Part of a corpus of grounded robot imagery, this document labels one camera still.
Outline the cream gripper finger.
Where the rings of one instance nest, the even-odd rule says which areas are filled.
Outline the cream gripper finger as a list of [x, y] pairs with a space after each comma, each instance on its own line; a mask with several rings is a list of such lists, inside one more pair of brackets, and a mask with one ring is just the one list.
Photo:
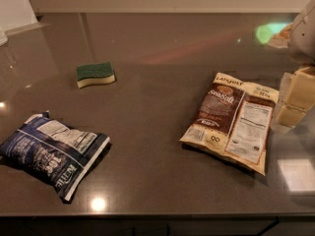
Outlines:
[[309, 110], [315, 105], [315, 67], [302, 67], [291, 76], [285, 102], [293, 107]]
[[305, 116], [301, 109], [291, 106], [282, 105], [276, 115], [276, 122], [286, 127], [295, 127]]

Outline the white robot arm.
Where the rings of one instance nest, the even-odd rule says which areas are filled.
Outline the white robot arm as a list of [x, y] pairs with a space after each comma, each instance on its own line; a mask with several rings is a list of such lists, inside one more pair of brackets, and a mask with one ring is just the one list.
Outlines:
[[288, 54], [299, 68], [284, 73], [275, 109], [276, 129], [293, 129], [315, 105], [315, 0], [310, 0], [293, 21]]

